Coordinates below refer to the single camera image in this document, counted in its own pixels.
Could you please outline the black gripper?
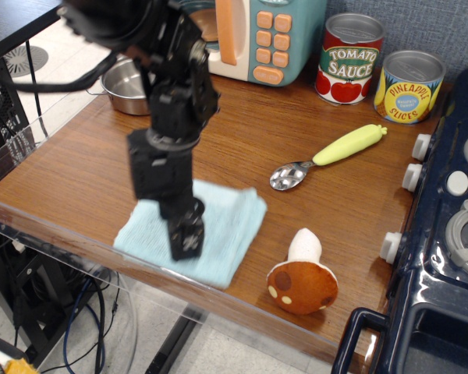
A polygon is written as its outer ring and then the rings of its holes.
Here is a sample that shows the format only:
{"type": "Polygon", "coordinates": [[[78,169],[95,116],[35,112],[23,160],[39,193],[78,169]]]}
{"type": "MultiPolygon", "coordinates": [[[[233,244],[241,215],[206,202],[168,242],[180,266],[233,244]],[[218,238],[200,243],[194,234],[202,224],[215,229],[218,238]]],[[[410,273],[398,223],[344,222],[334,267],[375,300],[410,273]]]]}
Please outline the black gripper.
{"type": "Polygon", "coordinates": [[[158,203],[161,217],[168,221],[172,258],[199,257],[204,244],[204,205],[193,196],[193,146],[163,143],[150,129],[131,132],[127,143],[135,196],[158,203]],[[188,225],[186,246],[184,225],[188,225]]]}

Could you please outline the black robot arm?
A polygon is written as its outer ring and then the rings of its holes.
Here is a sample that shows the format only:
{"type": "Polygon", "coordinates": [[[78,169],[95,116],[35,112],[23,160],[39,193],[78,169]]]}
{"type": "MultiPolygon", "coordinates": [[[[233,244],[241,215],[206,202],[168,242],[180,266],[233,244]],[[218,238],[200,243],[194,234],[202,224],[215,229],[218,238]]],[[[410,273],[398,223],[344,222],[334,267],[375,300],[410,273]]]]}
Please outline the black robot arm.
{"type": "Polygon", "coordinates": [[[175,1],[64,1],[77,34],[132,59],[151,126],[127,137],[135,195],[158,202],[175,261],[200,256],[204,204],[193,195],[193,148],[219,95],[199,27],[175,1]]]}

